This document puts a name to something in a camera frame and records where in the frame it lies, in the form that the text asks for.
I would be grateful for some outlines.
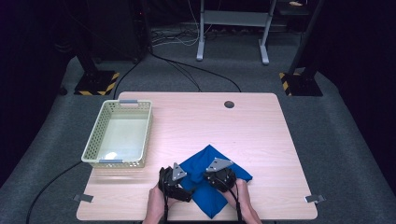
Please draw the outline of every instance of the table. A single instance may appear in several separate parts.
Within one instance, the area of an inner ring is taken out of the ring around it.
[[[247,170],[251,202],[261,219],[314,219],[304,172],[277,97],[272,93],[123,92],[120,99],[152,101],[153,121],[146,166],[92,169],[80,202],[80,220],[142,220],[149,189],[161,167],[173,166],[212,145]],[[224,103],[232,101],[233,108]],[[195,204],[176,203],[169,220],[210,220]],[[237,220],[226,205],[213,220]]]
[[[270,30],[275,5],[276,0],[271,0],[270,9],[266,13],[205,10],[205,0],[201,0],[201,17],[197,61],[201,61],[204,58],[205,24],[240,25],[264,27],[262,39],[259,40],[259,47],[260,53],[262,54],[262,63],[268,65],[270,61],[268,59],[265,42],[267,40],[268,32]]]

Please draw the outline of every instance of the yellow and black striped tape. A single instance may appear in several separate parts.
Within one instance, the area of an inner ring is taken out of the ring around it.
[[[285,91],[286,95],[291,96],[289,83],[286,80],[286,76],[284,73],[279,73],[280,80],[282,81],[283,90]]]
[[[116,73],[111,78],[110,83],[108,84],[107,88],[103,91],[76,91],[75,94],[78,95],[109,95],[113,88],[116,86],[117,78],[120,76],[120,73]]]

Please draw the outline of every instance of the metal bracket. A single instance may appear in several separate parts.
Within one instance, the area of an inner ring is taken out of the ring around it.
[[[215,158],[212,163],[206,168],[207,172],[216,172],[222,170],[228,166],[231,166],[233,161],[228,161],[224,159]]]
[[[186,175],[187,175],[187,173],[183,169],[181,169],[181,167],[177,163],[174,162],[174,169],[172,172],[172,180],[173,181],[179,180]]]
[[[88,195],[88,194],[76,194],[73,198],[74,201],[76,202],[87,202],[87,203],[91,203],[93,199],[93,196]]]
[[[326,198],[322,195],[309,195],[305,197],[307,203],[321,203],[326,201]]]

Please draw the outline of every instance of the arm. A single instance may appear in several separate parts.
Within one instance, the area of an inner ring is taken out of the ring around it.
[[[168,207],[178,202],[178,200],[169,198],[168,199]],[[165,201],[163,199],[163,192],[156,185],[154,188],[149,190],[148,194],[148,208],[146,217],[143,220],[144,224],[157,224],[160,222],[163,217],[165,207]]]
[[[247,224],[262,224],[262,221],[257,215],[256,210],[254,210],[253,206],[251,205],[250,195],[248,193],[248,183],[243,179],[236,179],[232,191],[235,195],[239,195],[238,201],[241,206],[242,219],[244,219]],[[222,192],[221,194],[224,196],[230,206],[233,208],[236,207],[235,199],[229,191],[224,193]]]

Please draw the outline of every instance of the plastic basket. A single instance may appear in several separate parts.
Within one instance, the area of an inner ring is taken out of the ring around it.
[[[81,160],[94,168],[145,166],[151,101],[104,101]]]

